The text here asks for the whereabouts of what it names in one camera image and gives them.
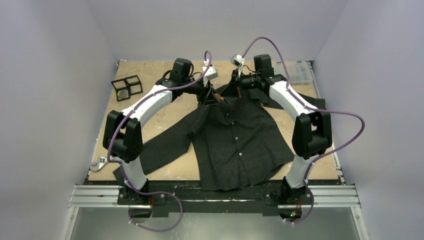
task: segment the metal frame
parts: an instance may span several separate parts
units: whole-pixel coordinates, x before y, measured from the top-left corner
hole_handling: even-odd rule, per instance
[[[316,96],[320,98],[315,75],[311,62],[308,61],[310,73],[312,74],[312,84]],[[343,185],[312,185],[310,189],[314,195],[314,208],[350,208],[352,211],[356,230],[361,240],[369,240],[369,235],[361,211],[361,203],[358,192],[354,185],[346,185],[343,171],[340,166],[337,153],[333,153],[334,164],[337,175]],[[72,197],[68,206],[68,213],[65,221],[65,228],[62,233],[64,240],[71,239],[76,218],[80,208],[136,208],[150,209],[150,205],[117,205],[118,185],[76,185],[72,192]],[[279,205],[279,209],[295,208],[295,205]]]

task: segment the black shirt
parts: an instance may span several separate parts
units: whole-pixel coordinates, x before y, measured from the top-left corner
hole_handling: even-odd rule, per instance
[[[317,107],[325,104],[323,99],[303,97]],[[147,141],[140,155],[144,173],[171,163],[189,150],[191,142],[204,191],[259,184],[293,160],[294,154],[277,123],[261,106],[263,102],[281,108],[276,102],[257,89],[244,90],[241,98],[226,97],[225,101],[217,105],[199,105],[175,125]],[[120,178],[119,171],[114,174]]]

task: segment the wooden table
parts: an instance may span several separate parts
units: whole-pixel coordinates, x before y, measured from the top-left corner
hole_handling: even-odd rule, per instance
[[[107,150],[102,146],[107,114],[112,110],[121,111],[137,102],[142,96],[150,91],[155,82],[162,77],[165,71],[172,68],[173,63],[173,61],[120,62],[115,79],[122,79],[128,76],[138,75],[141,80],[144,92],[131,96],[131,99],[117,102],[115,90],[112,91],[110,94],[109,102],[107,104],[106,112],[104,113],[103,124],[97,139],[92,161],[96,161],[99,157],[106,157],[107,154]],[[229,61],[213,61],[212,64],[216,67],[219,74],[218,78],[212,80],[213,86],[218,88],[224,84],[227,84],[230,81],[231,72],[235,67]],[[204,63],[203,61],[194,61],[193,65],[195,72],[201,72]],[[246,65],[253,69],[252,61],[248,61]],[[293,88],[298,93],[311,97],[316,96],[312,84],[294,85]],[[174,102],[162,108],[145,124],[142,129],[143,142],[152,139],[153,137],[165,131],[167,128],[177,123],[188,113],[196,109],[196,106],[197,100],[195,95],[183,94],[182,96],[178,97]],[[265,109],[275,119],[282,136],[293,151],[292,134],[295,125],[293,120],[284,110],[268,107],[265,107]],[[271,179],[283,179],[283,177],[289,171],[291,165],[291,162],[285,164],[281,170]],[[117,167],[117,163],[108,163],[100,171],[90,171],[88,179],[90,181],[114,181],[116,179],[113,175],[113,170],[115,170]],[[190,146],[186,154],[183,154],[172,163],[148,174],[147,178],[149,180],[199,180],[199,168],[193,145]],[[337,178],[338,175],[332,155],[319,160],[310,174],[311,180],[331,180]]]

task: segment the gray wall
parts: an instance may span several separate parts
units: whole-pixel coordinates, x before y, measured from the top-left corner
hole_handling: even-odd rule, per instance
[[[0,23],[0,239],[58,239],[115,61],[84,0],[1,0]]]
[[[243,53],[258,36],[287,60],[317,57],[347,0],[87,0],[113,55],[126,60],[215,59]],[[266,42],[248,57],[270,53]]]
[[[339,156],[375,240],[424,236],[423,13],[423,1],[350,0],[314,63],[328,108],[366,121]],[[333,123],[337,144],[359,129],[351,117]]]

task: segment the gray floor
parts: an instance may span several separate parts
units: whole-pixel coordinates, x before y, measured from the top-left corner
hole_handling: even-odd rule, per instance
[[[73,240],[358,240],[350,208],[315,208],[308,219],[294,227],[279,217],[261,214],[185,213],[180,224],[168,232],[150,232],[128,224],[125,208],[80,208]],[[166,228],[178,214],[151,218],[144,224]]]

